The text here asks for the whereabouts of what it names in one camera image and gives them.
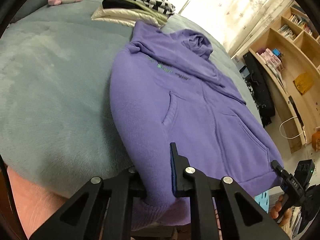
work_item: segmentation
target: black bag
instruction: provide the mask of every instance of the black bag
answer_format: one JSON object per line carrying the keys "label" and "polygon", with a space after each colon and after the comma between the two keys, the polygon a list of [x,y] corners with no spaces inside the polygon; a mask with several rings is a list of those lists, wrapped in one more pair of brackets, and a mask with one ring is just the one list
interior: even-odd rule
{"label": "black bag", "polygon": [[253,88],[253,99],[258,106],[261,121],[263,127],[265,127],[271,123],[270,117],[274,116],[276,111],[267,83],[262,75],[262,71],[264,71],[263,66],[250,52],[246,53],[243,58],[250,72],[250,75],[246,77],[246,81],[249,82]]}

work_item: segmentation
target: purple hoodie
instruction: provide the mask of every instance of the purple hoodie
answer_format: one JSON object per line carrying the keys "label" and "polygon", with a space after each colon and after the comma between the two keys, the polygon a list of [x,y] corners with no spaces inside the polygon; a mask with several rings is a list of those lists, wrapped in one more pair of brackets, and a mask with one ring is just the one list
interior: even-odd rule
{"label": "purple hoodie", "polygon": [[112,116],[148,194],[134,201],[133,229],[190,223],[188,199],[172,194],[170,142],[191,166],[213,178],[231,176],[251,196],[279,185],[270,166],[274,159],[283,165],[279,151],[211,53],[201,33],[164,34],[137,22],[115,58]]}

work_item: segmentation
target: triangular cutout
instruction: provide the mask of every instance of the triangular cutout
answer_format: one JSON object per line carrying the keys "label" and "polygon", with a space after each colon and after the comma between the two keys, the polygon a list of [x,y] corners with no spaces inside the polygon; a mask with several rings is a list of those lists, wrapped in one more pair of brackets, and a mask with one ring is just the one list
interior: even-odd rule
{"label": "triangular cutout", "polygon": [[62,222],[65,222],[71,226],[76,226],[82,214],[85,204],[87,203],[89,194],[85,193],[78,198],[72,206],[70,206],[60,217]]}
{"label": "triangular cutout", "polygon": [[237,192],[235,194],[235,198],[238,203],[244,224],[247,227],[262,222],[262,215],[255,210],[255,208],[244,198],[244,196],[241,195],[241,193]]}

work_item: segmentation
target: white cable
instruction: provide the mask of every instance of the white cable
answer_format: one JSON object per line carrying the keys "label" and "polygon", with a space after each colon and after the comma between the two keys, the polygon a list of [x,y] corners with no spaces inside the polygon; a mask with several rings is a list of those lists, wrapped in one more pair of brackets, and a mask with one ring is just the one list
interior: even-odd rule
{"label": "white cable", "polygon": [[280,132],[281,136],[282,136],[282,137],[284,137],[284,138],[286,138],[286,139],[294,139],[294,138],[296,138],[296,137],[298,137],[298,136],[302,135],[302,133],[304,132],[304,129],[303,129],[303,130],[302,130],[302,132],[301,132],[300,134],[298,134],[297,136],[292,137],[292,138],[288,138],[288,137],[286,137],[286,136],[284,136],[284,135],[282,134],[282,132],[281,132],[281,126],[282,126],[285,122],[288,122],[289,120],[291,120],[291,119],[293,119],[293,118],[298,118],[298,117],[297,117],[297,116],[291,117],[291,118],[290,118],[290,119],[288,119],[287,121],[284,121],[284,122],[280,125],[280,127],[279,127],[279,132]]}

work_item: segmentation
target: stack of folded clothes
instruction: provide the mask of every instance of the stack of folded clothes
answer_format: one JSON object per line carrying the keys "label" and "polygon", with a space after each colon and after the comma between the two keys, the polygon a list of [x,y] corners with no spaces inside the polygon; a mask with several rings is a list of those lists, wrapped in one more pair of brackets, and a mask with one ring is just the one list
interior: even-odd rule
{"label": "stack of folded clothes", "polygon": [[133,27],[136,21],[162,27],[174,14],[168,0],[103,0],[93,13],[93,20],[119,23]]}

